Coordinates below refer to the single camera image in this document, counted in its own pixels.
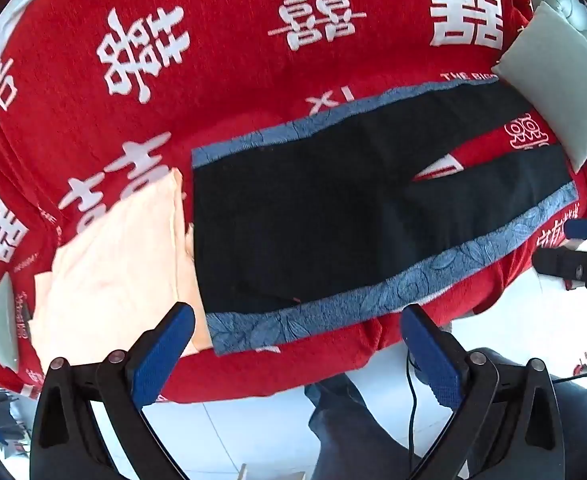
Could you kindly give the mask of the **black pants with blue trim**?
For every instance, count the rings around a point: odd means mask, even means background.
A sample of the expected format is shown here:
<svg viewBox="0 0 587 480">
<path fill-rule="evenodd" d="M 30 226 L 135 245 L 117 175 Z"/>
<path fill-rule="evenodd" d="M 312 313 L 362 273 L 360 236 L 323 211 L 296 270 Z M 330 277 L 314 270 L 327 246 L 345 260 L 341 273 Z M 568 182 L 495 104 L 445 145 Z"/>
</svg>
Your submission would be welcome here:
<svg viewBox="0 0 587 480">
<path fill-rule="evenodd" d="M 420 173 L 530 110 L 499 81 L 420 84 L 196 148 L 195 268 L 213 349 L 378 318 L 513 252 L 578 198 L 559 146 Z"/>
</svg>

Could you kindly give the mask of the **folded cream cloth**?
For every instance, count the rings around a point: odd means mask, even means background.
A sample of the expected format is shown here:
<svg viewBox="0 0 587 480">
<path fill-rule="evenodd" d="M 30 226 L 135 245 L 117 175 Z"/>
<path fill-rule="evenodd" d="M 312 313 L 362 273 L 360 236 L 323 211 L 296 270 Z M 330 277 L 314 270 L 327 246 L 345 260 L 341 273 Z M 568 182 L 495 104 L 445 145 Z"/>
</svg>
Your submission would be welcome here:
<svg viewBox="0 0 587 480">
<path fill-rule="evenodd" d="M 185 354 L 212 346 L 186 224 L 182 174 L 173 169 L 93 221 L 57 249 L 51 271 L 36 275 L 31 344 L 42 366 L 100 362 L 188 304 L 196 327 Z"/>
</svg>

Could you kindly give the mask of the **person's blue jeans leg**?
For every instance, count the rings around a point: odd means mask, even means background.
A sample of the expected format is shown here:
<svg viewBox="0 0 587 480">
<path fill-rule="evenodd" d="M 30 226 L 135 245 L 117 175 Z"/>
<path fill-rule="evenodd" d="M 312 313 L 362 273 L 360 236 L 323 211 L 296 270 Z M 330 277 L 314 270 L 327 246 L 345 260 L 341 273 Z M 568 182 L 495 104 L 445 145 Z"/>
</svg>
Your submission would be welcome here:
<svg viewBox="0 0 587 480">
<path fill-rule="evenodd" d="M 555 387 L 566 477 L 587 479 L 587 388 L 575 382 Z M 304 388 L 315 410 L 309 427 L 321 442 L 314 479 L 405 479 L 417 456 L 376 422 L 351 379 L 344 374 Z"/>
</svg>

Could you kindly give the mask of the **grey green pillow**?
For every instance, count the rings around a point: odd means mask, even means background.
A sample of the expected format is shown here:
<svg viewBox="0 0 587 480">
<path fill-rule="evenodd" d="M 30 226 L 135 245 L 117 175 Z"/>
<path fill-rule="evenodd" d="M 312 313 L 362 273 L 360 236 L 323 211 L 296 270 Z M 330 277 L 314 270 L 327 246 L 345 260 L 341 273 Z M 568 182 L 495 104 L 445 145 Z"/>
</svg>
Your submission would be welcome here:
<svg viewBox="0 0 587 480">
<path fill-rule="evenodd" d="M 492 72 L 551 126 L 575 171 L 587 161 L 587 40 L 547 3 Z"/>
</svg>

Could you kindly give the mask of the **red bedspread with white characters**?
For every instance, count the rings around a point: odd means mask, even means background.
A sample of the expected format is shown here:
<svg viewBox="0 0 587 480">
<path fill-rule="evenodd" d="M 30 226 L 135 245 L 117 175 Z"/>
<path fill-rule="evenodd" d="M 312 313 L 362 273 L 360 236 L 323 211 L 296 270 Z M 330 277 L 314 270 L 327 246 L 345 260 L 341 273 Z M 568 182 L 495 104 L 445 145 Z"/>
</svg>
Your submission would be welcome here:
<svg viewBox="0 0 587 480">
<path fill-rule="evenodd" d="M 492 68 L 535 10 L 531 0 L 0 0 L 0 387 L 42 390 L 34 278 L 119 200 L 179 170 L 194 233 L 196 148 L 394 88 L 516 90 Z M 414 302 L 439 325 L 490 309 L 537 248 L 565 244 L 565 223 L 587 219 L 587 161 L 575 171 L 530 105 L 420 177 L 557 145 L 578 198 L 510 254 Z M 354 370 L 400 340 L 403 309 L 274 347 L 183 352 L 161 399 L 268 396 Z"/>
</svg>

